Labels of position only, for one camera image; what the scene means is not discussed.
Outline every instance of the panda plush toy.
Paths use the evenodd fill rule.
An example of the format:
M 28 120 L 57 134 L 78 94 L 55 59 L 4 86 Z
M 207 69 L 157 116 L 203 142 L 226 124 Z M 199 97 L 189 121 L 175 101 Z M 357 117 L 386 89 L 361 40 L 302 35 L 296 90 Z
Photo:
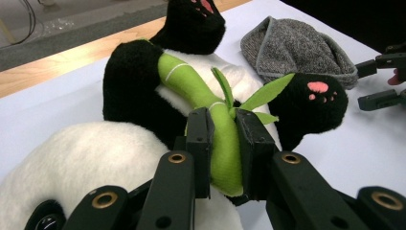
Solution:
M 62 229 L 94 189 L 141 186 L 198 107 L 209 109 L 215 131 L 211 198 L 195 201 L 195 229 L 242 229 L 226 197 L 241 194 L 235 108 L 256 112 L 278 149 L 293 150 L 306 134 L 340 126 L 348 98 L 329 76 L 264 83 L 214 53 L 224 33 L 213 0 L 170 0 L 157 35 L 119 45 L 107 62 L 105 121 L 54 134 L 4 179 L 0 230 Z

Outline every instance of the white tabletop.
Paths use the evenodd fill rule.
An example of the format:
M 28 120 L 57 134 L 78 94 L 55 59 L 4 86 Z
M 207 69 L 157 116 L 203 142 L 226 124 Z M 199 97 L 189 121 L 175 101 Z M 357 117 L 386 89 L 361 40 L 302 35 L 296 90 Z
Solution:
M 353 63 L 373 59 L 376 51 L 278 0 L 253 0 L 223 13 L 227 31 L 217 54 L 248 67 L 239 41 L 266 16 L 293 18 L 332 37 Z M 52 133 L 73 124 L 102 120 L 102 76 L 107 58 L 76 71 L 0 99 L 0 181 L 31 150 Z M 350 196 L 366 186 L 381 186 L 406 196 L 406 108 L 397 105 L 362 111 L 357 99 L 395 89 L 386 80 L 393 70 L 360 80 L 348 92 L 350 104 L 337 129 L 307 135 L 295 149 L 334 188 Z M 264 202 L 239 207 L 246 229 L 270 229 Z

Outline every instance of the wooden floor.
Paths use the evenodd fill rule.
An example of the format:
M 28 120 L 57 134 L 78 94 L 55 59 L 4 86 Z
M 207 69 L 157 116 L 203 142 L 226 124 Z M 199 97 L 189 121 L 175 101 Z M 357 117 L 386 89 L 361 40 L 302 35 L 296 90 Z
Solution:
M 214 1 L 217 8 L 224 12 L 251 0 Z M 163 27 L 164 23 L 165 17 L 159 18 L 129 30 L 0 72 L 0 98 L 109 57 L 122 42 L 140 37 L 151 38 Z

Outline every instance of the black panda arm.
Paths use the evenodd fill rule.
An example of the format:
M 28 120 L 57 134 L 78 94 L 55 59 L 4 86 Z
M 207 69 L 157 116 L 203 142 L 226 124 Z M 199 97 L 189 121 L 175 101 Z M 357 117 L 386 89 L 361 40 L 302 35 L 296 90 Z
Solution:
M 343 122 L 349 99 L 330 76 L 295 74 L 281 94 L 268 103 L 283 150 L 293 150 L 309 133 L 322 133 Z
M 151 41 L 185 54 L 212 54 L 225 33 L 213 0 L 170 0 L 164 27 Z
M 119 45 L 107 62 L 103 79 L 103 117 L 151 130 L 172 148 L 183 135 L 186 118 L 155 91 L 160 84 L 158 59 L 163 51 L 146 40 Z

